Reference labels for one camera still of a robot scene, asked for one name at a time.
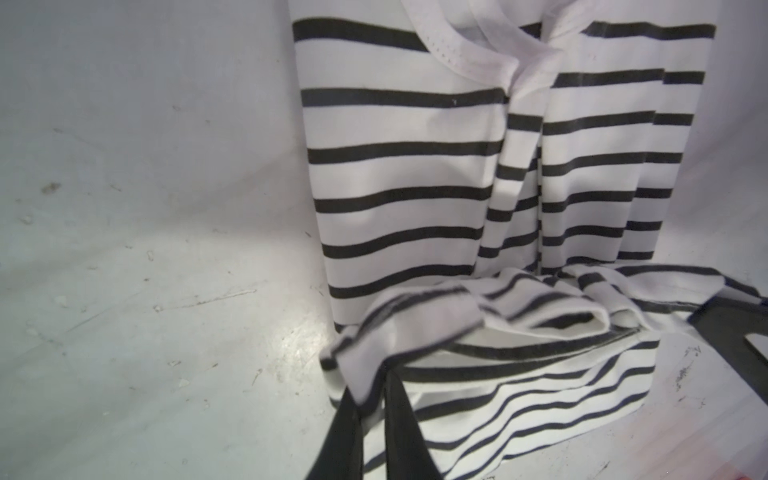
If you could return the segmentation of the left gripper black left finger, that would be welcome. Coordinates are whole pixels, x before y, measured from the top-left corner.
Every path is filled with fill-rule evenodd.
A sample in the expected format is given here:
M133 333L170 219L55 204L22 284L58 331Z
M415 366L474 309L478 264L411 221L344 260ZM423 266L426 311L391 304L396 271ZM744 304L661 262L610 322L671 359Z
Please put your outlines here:
M359 409L345 390L306 480L362 480L363 427Z

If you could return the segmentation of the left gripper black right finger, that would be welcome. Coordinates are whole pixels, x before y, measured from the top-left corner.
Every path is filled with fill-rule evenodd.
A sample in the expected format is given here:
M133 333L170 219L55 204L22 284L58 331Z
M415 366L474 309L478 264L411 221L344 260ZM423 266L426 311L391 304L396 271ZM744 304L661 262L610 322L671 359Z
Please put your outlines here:
M441 480L401 379L387 374L384 388L387 478Z

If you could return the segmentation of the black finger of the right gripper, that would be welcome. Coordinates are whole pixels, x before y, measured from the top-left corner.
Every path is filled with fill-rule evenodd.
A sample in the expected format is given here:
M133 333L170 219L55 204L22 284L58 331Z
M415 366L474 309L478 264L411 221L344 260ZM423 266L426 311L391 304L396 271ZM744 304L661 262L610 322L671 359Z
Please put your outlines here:
M767 307L716 297L689 323L766 404Z

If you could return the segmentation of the black white striped tank top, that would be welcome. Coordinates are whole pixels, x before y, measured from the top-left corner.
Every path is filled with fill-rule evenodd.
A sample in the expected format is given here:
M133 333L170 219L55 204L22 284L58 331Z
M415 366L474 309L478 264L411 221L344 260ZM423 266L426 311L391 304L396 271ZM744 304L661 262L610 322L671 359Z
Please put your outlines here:
M388 479L401 379L442 479L637 410L665 333L756 289L652 258L717 1L293 1L336 339L319 361Z

